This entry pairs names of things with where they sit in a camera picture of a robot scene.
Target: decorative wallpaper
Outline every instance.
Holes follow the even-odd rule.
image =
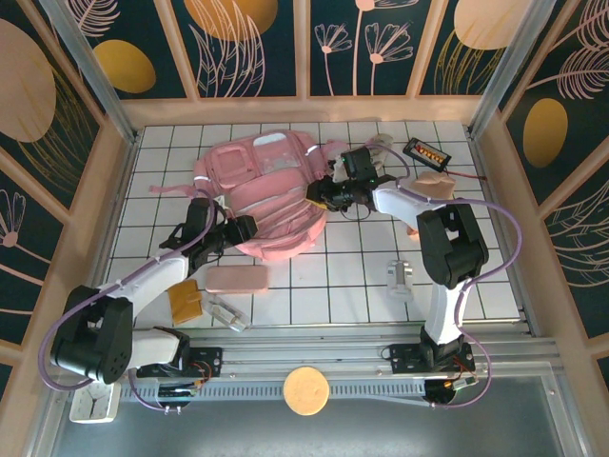
[[[152,0],[66,0],[121,99],[185,98]]]
[[[0,50],[0,149],[69,208],[99,125],[13,0]]]
[[[449,0],[421,95],[482,95],[531,0]]]
[[[583,0],[506,125],[543,202],[609,135],[609,4]]]
[[[545,225],[589,338],[609,332],[609,162]]]
[[[404,95],[431,0],[311,1],[310,95]]]
[[[0,171],[0,340],[21,345],[62,228]]]
[[[554,7],[552,8],[552,12],[550,13],[550,17],[549,17],[548,21],[545,23],[545,26],[543,27],[543,29],[541,30],[540,35],[538,36],[537,40],[535,41],[535,44],[533,45],[533,48],[529,52],[529,56],[522,63],[522,65],[519,69],[519,72],[516,74],[516,76],[514,76],[514,80],[512,81],[512,84],[510,84],[510,86],[507,88],[507,90],[505,91],[505,95],[499,102],[500,110],[503,110],[503,108],[505,108],[505,105],[512,97],[512,94],[514,93],[516,86],[520,83],[521,77],[524,74],[524,72],[529,68],[529,65],[531,65],[531,61],[535,58],[535,55],[537,54],[537,51],[540,49],[541,43],[543,43],[543,40],[545,40],[545,37],[548,34],[548,31],[550,31],[550,29],[552,29],[552,26],[554,26],[554,22],[556,21],[556,18],[559,15],[560,10],[562,10],[562,7],[564,6],[565,2],[566,2],[566,0],[556,0],[556,3],[554,4]]]
[[[296,95],[292,0],[172,0],[199,94]]]

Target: white tile floor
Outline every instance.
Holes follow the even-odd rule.
[[[176,126],[146,128],[135,165],[115,247],[108,266],[114,281],[141,265],[167,239],[174,226],[184,221],[188,199],[175,195],[153,195],[149,186],[189,184],[194,161],[217,143],[269,129],[297,129],[316,141],[343,140],[352,147],[377,132],[394,137],[394,150],[402,151],[417,137],[452,155],[448,169],[476,173],[462,126],[456,122],[354,122],[247,124],[220,126]],[[413,178],[426,170],[408,158]],[[389,157],[385,172],[400,176],[401,164]],[[481,183],[456,177],[455,197],[482,199]],[[502,262],[501,252],[488,211],[474,207],[490,250],[487,271]],[[366,209],[355,206],[349,218],[364,217]],[[414,268],[412,303],[396,301],[386,293],[386,266],[396,259]],[[429,311],[431,279],[422,266],[421,248],[405,232],[405,224],[385,214],[373,213],[366,220],[351,222],[330,213],[325,231],[307,253],[284,262],[261,262],[235,248],[212,265],[267,265],[270,290],[265,294],[225,295],[223,298],[251,316],[254,326],[332,325],[422,321]],[[194,275],[199,287],[205,284],[206,268]],[[519,312],[505,273],[495,275],[472,290],[465,319],[518,320]],[[167,295],[161,295],[138,317],[137,326],[171,325]],[[187,328],[219,327],[204,315],[184,324]]]

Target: yellow circle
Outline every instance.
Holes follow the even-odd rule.
[[[459,0],[455,34],[468,48],[499,50],[510,44],[531,0]]]
[[[526,160],[542,169],[559,155],[567,136],[569,119],[562,104],[542,98],[529,111],[524,122],[522,147]]]
[[[301,416],[317,414],[330,396],[330,385],[315,368],[297,368],[285,378],[284,398],[292,411]]]
[[[0,131],[25,143],[42,138],[55,116],[53,68],[24,31],[0,19]]]
[[[241,14],[233,7],[233,2]],[[247,27],[247,16],[262,35],[275,22],[277,0],[185,0],[188,13],[194,22],[220,40],[242,41],[249,37],[244,25],[237,20],[243,16]]]
[[[107,40],[97,45],[93,52],[108,80],[117,89],[141,93],[156,83],[150,60],[127,41]]]

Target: metal bracket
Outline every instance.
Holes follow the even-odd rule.
[[[422,357],[419,344],[391,345],[388,349],[388,360],[391,362],[393,374],[428,373],[430,371],[429,366]],[[463,343],[458,357],[466,369],[476,371],[474,355],[472,354],[472,348],[469,344]],[[459,373],[461,367],[452,362],[442,368],[436,368],[434,371],[440,373]]]
[[[212,369],[212,378],[220,376],[222,371],[222,348],[190,348],[187,367],[182,371],[169,371],[162,369],[158,364],[146,365],[138,368],[138,378],[200,378],[199,368],[192,364],[199,364],[206,370],[206,364]]]

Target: pink backpack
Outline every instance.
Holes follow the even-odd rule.
[[[307,134],[273,130],[223,143],[194,165],[194,187],[152,187],[153,192],[178,190],[188,196],[204,189],[224,195],[235,216],[254,216],[256,236],[239,246],[241,252],[264,260],[294,257],[314,245],[325,227],[326,211],[305,199],[307,186],[322,179],[330,150],[342,142],[319,147]]]

